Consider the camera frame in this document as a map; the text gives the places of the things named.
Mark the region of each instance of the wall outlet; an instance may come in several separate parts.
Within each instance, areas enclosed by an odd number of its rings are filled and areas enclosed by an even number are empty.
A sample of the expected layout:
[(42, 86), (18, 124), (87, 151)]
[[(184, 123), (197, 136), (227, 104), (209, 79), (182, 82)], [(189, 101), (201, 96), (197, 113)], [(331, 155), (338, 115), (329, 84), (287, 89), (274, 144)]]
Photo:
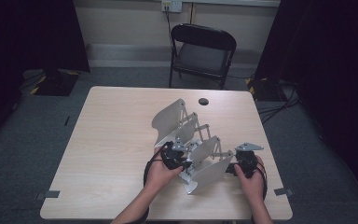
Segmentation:
[(182, 2), (179, 1), (161, 1), (161, 11), (182, 12)]

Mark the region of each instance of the human hand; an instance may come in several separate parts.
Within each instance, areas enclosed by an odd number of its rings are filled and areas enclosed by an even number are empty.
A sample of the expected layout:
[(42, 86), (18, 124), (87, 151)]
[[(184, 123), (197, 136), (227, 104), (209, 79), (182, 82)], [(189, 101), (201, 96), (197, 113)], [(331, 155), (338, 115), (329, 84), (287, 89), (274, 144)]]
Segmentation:
[[(257, 167), (264, 173), (265, 170), (262, 166), (264, 166), (263, 161), (260, 157), (256, 156), (258, 163)], [(238, 179), (241, 182), (241, 188), (245, 197), (249, 201), (249, 203), (262, 203), (263, 199), (263, 190), (264, 190), (264, 180), (263, 176), (259, 172), (255, 172), (252, 178), (246, 178), (242, 169), (238, 164), (234, 165), (235, 172), (237, 173)]]
[(177, 177), (182, 170), (182, 166), (174, 170), (168, 169), (162, 161), (160, 154), (158, 154), (155, 161), (153, 161), (150, 165), (145, 188), (161, 190), (165, 188), (175, 177)]

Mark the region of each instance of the black folding chair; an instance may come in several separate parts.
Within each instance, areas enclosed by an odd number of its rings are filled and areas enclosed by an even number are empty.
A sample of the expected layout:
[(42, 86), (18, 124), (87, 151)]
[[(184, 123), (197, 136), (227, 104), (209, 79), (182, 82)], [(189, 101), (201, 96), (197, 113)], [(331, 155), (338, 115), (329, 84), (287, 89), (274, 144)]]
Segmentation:
[[(220, 89), (225, 86), (228, 69), (234, 56), (237, 42), (229, 33), (194, 24), (179, 24), (171, 30), (172, 57), (170, 84), (172, 86), (172, 71), (209, 77), (220, 80)], [(179, 53), (176, 42), (183, 43)]]

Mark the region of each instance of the chair backrest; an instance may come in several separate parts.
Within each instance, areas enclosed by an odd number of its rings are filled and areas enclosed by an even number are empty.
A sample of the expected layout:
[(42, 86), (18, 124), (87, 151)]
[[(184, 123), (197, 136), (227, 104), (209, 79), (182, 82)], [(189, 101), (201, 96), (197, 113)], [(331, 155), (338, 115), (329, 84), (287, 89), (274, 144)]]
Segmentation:
[(211, 49), (234, 51), (237, 47), (235, 38), (226, 31), (187, 23), (174, 26), (171, 39), (174, 46), (174, 42), (179, 41)]

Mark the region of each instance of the person's left hand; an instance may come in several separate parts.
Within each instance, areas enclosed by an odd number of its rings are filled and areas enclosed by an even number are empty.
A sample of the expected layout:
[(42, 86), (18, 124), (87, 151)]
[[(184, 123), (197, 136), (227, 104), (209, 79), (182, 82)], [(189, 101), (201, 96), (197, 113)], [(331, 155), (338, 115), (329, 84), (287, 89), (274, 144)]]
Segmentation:
[(145, 188), (161, 190), (182, 172), (183, 167), (180, 166), (174, 170), (168, 169), (162, 161), (160, 154), (156, 156), (155, 160), (157, 161), (153, 161), (147, 174)]

